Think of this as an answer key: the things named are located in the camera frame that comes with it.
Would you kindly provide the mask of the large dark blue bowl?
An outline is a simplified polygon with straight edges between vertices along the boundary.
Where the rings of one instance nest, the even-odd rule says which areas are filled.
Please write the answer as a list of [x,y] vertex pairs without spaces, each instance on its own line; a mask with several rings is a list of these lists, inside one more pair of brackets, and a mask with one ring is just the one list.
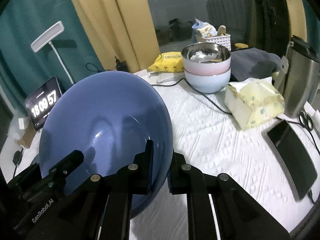
[[172,124],[158,92],[141,77],[126,72],[102,72],[79,81],[54,105],[42,129],[39,162],[43,176],[79,150],[83,163],[66,179],[71,194],[89,176],[115,174],[133,162],[153,141],[152,187],[135,195],[132,217],[143,212],[167,177],[172,153]]

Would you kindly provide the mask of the cardboard box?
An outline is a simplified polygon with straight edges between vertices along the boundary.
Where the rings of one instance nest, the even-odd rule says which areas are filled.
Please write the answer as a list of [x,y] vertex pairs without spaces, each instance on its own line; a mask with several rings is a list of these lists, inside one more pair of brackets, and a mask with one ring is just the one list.
[[21,137],[21,139],[16,140],[16,144],[23,148],[30,148],[35,135],[36,131],[33,125],[30,124],[28,128],[25,130],[24,135]]

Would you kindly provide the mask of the white textured tablecloth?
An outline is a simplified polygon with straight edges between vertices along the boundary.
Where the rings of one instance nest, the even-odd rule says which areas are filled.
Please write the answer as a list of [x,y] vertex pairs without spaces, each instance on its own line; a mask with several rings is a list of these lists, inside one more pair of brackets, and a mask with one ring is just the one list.
[[[306,196],[296,202],[284,171],[264,139],[264,130],[275,124],[241,131],[238,123],[221,113],[212,103],[194,92],[184,81],[172,87],[155,87],[170,113],[174,149],[203,173],[229,174],[262,205],[293,239],[304,239],[319,219],[319,202]],[[305,145],[317,169],[312,187],[314,201],[319,196],[319,154],[308,132],[290,124]],[[12,178],[13,154],[20,147],[8,138],[1,150],[1,169],[6,181]],[[131,220],[129,239],[188,239],[186,196],[172,196],[167,182],[159,194]]]

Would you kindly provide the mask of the small white box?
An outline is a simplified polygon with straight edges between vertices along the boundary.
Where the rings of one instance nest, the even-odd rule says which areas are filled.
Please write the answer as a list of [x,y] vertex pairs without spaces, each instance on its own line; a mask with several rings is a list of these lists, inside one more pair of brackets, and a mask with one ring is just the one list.
[[28,117],[18,118],[18,126],[20,130],[26,130],[30,124],[30,119]]

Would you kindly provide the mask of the tablet showing clock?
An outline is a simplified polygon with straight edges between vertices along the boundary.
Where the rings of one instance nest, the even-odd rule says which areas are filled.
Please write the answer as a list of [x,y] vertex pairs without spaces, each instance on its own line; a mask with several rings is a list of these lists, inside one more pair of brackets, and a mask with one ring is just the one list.
[[55,76],[31,93],[25,100],[25,107],[35,131],[44,126],[50,111],[62,96]]

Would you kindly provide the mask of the light blue bowl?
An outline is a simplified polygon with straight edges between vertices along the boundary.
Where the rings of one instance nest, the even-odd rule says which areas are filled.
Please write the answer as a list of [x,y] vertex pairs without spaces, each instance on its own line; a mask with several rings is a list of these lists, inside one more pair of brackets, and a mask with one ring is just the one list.
[[224,89],[229,83],[231,77],[231,68],[229,68],[229,70],[223,74],[211,76],[195,75],[186,70],[184,73],[186,80],[191,84],[192,87],[202,93],[212,94]]

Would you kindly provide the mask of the black charger adapter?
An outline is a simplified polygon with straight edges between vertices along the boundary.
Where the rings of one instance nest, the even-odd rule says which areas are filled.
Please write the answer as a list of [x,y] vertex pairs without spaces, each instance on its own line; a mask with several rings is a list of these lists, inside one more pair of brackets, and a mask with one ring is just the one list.
[[130,72],[126,61],[120,61],[120,59],[118,59],[116,56],[115,56],[115,59],[116,59],[116,70],[117,71],[127,72],[127,73]]

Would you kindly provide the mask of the yellow tissue pack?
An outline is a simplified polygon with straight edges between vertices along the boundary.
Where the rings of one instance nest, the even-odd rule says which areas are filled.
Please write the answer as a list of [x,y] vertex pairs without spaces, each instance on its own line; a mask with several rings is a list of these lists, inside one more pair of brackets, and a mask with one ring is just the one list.
[[272,77],[247,78],[226,86],[224,103],[245,131],[284,113],[283,96],[272,85]]

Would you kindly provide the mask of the yellow wipes packet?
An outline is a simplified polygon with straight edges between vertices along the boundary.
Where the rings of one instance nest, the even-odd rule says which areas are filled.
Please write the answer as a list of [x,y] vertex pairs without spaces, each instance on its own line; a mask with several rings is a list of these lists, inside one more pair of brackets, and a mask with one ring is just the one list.
[[155,59],[154,63],[147,68],[148,72],[169,72],[178,73],[184,71],[184,65],[181,52],[171,51],[161,53]]

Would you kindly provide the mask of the black smartphone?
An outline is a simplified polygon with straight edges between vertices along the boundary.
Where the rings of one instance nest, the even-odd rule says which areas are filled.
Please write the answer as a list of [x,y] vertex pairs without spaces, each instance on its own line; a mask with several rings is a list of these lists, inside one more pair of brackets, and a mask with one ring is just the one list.
[[317,179],[317,171],[307,149],[285,120],[263,131],[263,137],[283,169],[295,200],[301,201]]

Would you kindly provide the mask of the pink steel-lined bowl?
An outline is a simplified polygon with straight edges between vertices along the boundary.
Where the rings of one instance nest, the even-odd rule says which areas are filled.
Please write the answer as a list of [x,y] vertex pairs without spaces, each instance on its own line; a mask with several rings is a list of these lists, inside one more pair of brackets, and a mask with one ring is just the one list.
[[184,69],[195,75],[212,76],[227,72],[231,65],[231,52],[222,45],[198,42],[181,51]]

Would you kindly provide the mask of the grey folded cloth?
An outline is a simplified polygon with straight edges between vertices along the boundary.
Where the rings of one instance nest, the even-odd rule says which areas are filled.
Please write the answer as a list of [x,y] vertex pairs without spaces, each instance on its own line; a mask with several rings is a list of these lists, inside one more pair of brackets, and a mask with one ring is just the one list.
[[281,58],[257,48],[239,49],[231,52],[231,82],[247,78],[264,79],[279,72]]

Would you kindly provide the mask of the white desk lamp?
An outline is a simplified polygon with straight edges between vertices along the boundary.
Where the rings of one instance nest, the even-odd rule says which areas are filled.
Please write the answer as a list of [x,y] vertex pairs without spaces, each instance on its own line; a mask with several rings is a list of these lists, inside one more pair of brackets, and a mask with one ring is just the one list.
[[72,85],[75,84],[75,81],[73,80],[71,74],[69,73],[67,67],[65,66],[63,60],[61,59],[61,56],[55,46],[53,45],[53,39],[58,37],[61,33],[63,33],[65,30],[63,22],[57,21],[55,24],[53,24],[51,27],[49,27],[46,31],[44,31],[38,38],[36,38],[30,45],[32,51],[34,53],[37,53],[40,51],[44,46],[47,44],[52,48],[53,52],[55,53],[61,67],[63,68],[65,74],[67,75],[70,83]]

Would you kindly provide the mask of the white storage basket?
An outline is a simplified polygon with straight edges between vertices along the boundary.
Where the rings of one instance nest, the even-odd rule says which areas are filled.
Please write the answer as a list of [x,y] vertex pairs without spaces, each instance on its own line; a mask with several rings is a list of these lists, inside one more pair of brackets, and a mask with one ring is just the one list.
[[215,27],[208,22],[195,19],[192,25],[191,41],[196,42],[212,42],[226,47],[231,51],[231,36],[226,33],[224,25],[219,26],[216,30]]

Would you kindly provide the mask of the yellow curtain left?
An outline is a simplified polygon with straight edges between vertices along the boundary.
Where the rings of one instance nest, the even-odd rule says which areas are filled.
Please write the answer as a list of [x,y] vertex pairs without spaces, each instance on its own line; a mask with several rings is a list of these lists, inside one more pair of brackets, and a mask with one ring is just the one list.
[[104,69],[116,59],[131,73],[148,68],[160,54],[148,0],[72,0]]

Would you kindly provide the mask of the yellow curtain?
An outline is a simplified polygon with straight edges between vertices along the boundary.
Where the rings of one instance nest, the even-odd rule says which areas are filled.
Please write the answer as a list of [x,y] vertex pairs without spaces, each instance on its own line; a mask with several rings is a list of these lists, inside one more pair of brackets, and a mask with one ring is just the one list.
[[307,38],[306,16],[302,0],[286,0],[289,13],[290,36],[298,36],[305,42]]
[[148,0],[72,0],[104,69],[116,59],[131,73],[148,68],[160,54]]

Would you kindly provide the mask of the steel thermos flask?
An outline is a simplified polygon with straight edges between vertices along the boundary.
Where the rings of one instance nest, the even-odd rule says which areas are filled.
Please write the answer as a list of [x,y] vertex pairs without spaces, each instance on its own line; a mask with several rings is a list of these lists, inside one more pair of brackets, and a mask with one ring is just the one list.
[[319,73],[319,57],[310,44],[292,36],[281,58],[274,87],[283,96],[284,114],[295,118],[303,109]]

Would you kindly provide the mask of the teal curtain left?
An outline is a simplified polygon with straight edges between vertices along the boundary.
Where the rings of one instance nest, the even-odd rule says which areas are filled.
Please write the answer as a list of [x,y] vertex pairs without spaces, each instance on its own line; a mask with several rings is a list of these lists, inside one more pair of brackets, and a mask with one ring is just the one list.
[[51,77],[67,90],[101,71],[72,0],[1,0],[1,88],[14,110]]

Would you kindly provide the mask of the yellow curtain right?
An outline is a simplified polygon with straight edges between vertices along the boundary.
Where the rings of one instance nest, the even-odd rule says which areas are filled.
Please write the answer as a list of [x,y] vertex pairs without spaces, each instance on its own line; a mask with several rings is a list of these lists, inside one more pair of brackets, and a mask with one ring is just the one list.
[[290,36],[298,36],[305,42],[307,38],[306,16],[302,0],[286,0],[289,13]]

